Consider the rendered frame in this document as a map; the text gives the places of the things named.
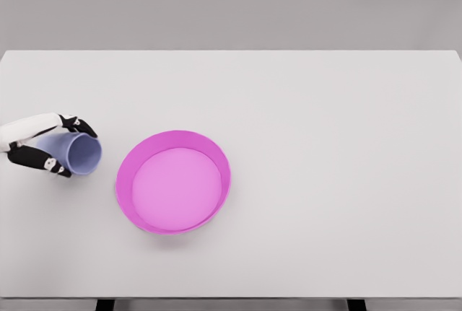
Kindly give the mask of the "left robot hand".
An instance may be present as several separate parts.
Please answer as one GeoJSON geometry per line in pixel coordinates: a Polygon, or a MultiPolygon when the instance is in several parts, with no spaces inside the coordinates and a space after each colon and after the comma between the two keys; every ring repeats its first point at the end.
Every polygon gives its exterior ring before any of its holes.
{"type": "Polygon", "coordinates": [[[5,153],[8,160],[16,165],[36,170],[47,170],[53,174],[70,178],[71,171],[65,168],[54,156],[41,149],[26,145],[30,139],[59,127],[65,128],[71,133],[85,133],[94,139],[98,137],[86,121],[75,115],[43,113],[0,126],[0,153],[5,153]]]}

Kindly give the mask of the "lavender blue cup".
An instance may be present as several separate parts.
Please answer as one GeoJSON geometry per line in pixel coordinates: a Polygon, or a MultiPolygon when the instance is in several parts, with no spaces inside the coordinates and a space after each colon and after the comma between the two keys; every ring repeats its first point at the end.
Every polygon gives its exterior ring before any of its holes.
{"type": "Polygon", "coordinates": [[[36,147],[51,154],[75,175],[89,175],[102,157],[98,139],[86,133],[55,133],[40,137],[36,147]]]}

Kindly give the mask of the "pink round plate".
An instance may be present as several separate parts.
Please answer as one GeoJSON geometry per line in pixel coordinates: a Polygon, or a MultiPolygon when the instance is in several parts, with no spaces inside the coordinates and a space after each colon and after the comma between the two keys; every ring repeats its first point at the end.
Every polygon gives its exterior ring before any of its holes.
{"type": "Polygon", "coordinates": [[[224,206],[231,184],[230,162],[213,140],[193,131],[164,131],[124,157],[115,196],[138,228],[179,235],[210,222],[224,206]]]}

